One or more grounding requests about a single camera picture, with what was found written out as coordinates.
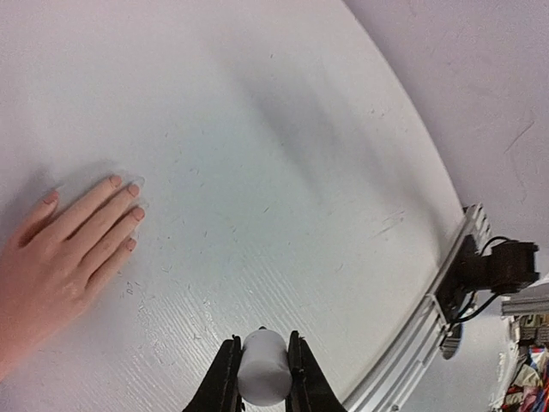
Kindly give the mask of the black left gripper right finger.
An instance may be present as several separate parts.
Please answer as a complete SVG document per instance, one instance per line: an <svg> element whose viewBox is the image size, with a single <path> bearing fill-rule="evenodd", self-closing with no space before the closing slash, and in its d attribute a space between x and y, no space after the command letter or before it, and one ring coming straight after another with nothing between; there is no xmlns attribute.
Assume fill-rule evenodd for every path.
<svg viewBox="0 0 549 412"><path fill-rule="evenodd" d="M332 391L308 342L294 330L287 351L293 383L286 397L286 411L345 412Z"/></svg>

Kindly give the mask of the mannequin hand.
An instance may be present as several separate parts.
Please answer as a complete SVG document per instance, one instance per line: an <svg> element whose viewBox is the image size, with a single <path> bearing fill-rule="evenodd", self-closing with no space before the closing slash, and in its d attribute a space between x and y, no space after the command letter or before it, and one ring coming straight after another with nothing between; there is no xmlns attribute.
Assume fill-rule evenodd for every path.
<svg viewBox="0 0 549 412"><path fill-rule="evenodd" d="M111 175L62 213L42 198L1 251L1 376L82 315L136 248L141 186Z"/></svg>

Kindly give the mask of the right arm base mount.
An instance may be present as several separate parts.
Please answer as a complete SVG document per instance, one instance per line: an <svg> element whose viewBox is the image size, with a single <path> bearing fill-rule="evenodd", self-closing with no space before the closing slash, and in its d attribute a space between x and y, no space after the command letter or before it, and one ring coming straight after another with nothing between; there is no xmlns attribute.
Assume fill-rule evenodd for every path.
<svg viewBox="0 0 549 412"><path fill-rule="evenodd" d="M489 239L478 249L468 235L460 245L435 292L444 319L449 324L467 322L465 300L474 293L488 290L494 297L516 294L537 282L536 253L533 242L522 242L504 236Z"/></svg>

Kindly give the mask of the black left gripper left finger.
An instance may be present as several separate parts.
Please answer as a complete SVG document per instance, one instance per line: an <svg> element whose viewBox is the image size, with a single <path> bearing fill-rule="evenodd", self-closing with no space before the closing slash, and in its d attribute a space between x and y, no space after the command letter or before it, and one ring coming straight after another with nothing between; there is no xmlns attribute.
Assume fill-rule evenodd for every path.
<svg viewBox="0 0 549 412"><path fill-rule="evenodd" d="M238 392L238 370L242 353L239 336L226 339L183 412L243 411L242 397Z"/></svg>

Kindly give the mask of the white nail polish cap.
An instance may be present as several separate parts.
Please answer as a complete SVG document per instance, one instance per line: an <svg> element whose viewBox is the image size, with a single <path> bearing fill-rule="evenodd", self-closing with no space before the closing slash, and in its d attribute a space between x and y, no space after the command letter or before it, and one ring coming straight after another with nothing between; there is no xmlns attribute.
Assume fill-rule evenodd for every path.
<svg viewBox="0 0 549 412"><path fill-rule="evenodd" d="M270 407L283 402L293 378L282 336L264 327L251 332L244 339L237 381L240 396L252 405Z"/></svg>

